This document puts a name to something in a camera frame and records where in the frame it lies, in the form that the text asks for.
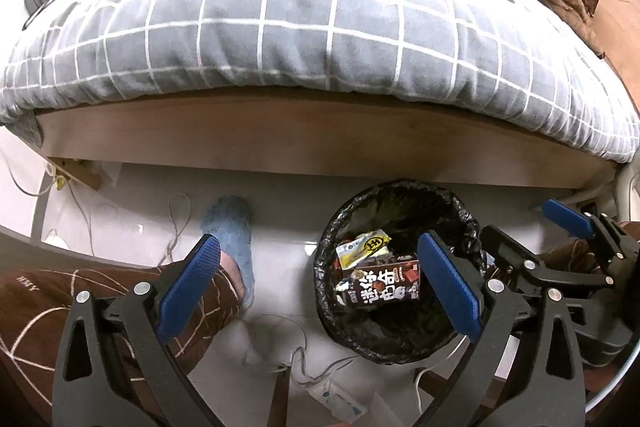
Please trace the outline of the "dark cookie box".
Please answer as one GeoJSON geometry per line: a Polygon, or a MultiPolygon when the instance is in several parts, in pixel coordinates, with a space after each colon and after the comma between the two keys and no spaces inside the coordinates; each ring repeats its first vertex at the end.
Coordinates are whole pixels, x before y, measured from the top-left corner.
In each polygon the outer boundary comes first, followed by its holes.
{"type": "Polygon", "coordinates": [[[372,308],[383,303],[420,298],[420,263],[416,259],[357,265],[335,285],[337,302],[343,307],[372,308]]]}

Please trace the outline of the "yellow black snack wrapper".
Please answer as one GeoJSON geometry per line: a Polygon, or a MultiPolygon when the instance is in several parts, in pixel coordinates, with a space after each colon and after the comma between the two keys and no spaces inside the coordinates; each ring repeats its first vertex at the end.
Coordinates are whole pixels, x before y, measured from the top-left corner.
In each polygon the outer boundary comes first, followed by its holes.
{"type": "Polygon", "coordinates": [[[390,236],[381,229],[362,233],[350,242],[335,248],[338,263],[343,270],[355,268],[358,263],[385,249],[390,243],[390,236]]]}

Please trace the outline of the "black lined trash bin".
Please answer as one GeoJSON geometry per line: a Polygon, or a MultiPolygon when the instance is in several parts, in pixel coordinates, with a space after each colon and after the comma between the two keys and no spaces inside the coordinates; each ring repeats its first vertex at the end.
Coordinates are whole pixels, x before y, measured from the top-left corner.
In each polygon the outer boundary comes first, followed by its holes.
{"type": "Polygon", "coordinates": [[[418,259],[429,231],[456,256],[482,265],[480,225],[448,188],[384,182],[334,213],[312,264],[318,317],[332,340],[374,363],[407,364],[454,338],[418,259]]]}

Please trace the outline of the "beige chair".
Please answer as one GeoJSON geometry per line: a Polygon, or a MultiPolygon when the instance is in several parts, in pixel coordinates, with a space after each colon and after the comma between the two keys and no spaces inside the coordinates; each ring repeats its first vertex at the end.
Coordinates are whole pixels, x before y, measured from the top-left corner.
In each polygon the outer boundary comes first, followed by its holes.
{"type": "Polygon", "coordinates": [[[639,182],[639,164],[631,162],[620,168],[614,180],[614,200],[620,221],[632,221],[634,189],[639,182]]]}

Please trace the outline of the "blue slipper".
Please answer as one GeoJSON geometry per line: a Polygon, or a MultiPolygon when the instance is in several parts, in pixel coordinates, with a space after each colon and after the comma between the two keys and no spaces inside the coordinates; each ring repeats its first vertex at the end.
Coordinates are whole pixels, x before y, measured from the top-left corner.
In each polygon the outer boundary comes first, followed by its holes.
{"type": "Polygon", "coordinates": [[[206,210],[201,222],[202,233],[218,239],[224,254],[222,264],[232,278],[243,311],[253,304],[255,289],[250,220],[250,205],[244,198],[224,196],[206,210]]]}

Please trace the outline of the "white power adapter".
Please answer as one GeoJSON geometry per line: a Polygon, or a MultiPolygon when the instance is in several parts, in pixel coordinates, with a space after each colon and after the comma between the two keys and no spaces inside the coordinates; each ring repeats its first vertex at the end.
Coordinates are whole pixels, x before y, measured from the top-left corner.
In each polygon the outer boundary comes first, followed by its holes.
{"type": "Polygon", "coordinates": [[[310,386],[307,392],[342,423],[352,425],[369,412],[365,405],[339,384],[335,384],[331,378],[310,386]]]}

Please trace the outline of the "brown patterned trouser leg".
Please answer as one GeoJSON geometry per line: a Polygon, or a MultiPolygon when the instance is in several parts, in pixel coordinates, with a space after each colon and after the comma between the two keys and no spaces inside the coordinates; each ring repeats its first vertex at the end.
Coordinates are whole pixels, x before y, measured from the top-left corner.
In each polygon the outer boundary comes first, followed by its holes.
{"type": "MultiPolygon", "coordinates": [[[[155,283],[169,270],[111,268],[91,263],[85,268],[35,269],[1,274],[1,424],[52,424],[53,384],[58,347],[77,297],[93,303],[96,330],[119,358],[122,373],[145,413],[162,419],[153,392],[141,372],[137,350],[122,324],[122,297],[140,282],[155,283]]],[[[234,260],[222,254],[219,269],[201,295],[186,327],[167,348],[189,374],[204,357],[214,337],[239,314],[247,294],[234,260]]]]}

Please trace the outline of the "wooden headboard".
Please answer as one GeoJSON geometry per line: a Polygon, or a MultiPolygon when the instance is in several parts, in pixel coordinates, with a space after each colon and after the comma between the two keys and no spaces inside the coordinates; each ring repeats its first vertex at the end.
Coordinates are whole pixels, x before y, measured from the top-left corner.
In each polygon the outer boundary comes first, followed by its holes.
{"type": "Polygon", "coordinates": [[[599,0],[592,28],[606,58],[639,105],[639,0],[599,0]]]}

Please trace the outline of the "grey checked bed sheet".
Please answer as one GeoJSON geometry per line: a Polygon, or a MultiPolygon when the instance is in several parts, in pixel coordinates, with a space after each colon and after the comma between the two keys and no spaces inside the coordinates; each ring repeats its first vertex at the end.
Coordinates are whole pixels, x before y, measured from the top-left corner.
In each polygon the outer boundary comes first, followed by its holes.
{"type": "Polygon", "coordinates": [[[54,0],[1,73],[1,122],[40,145],[40,110],[227,87],[452,104],[627,162],[623,83],[536,0],[54,0]]]}

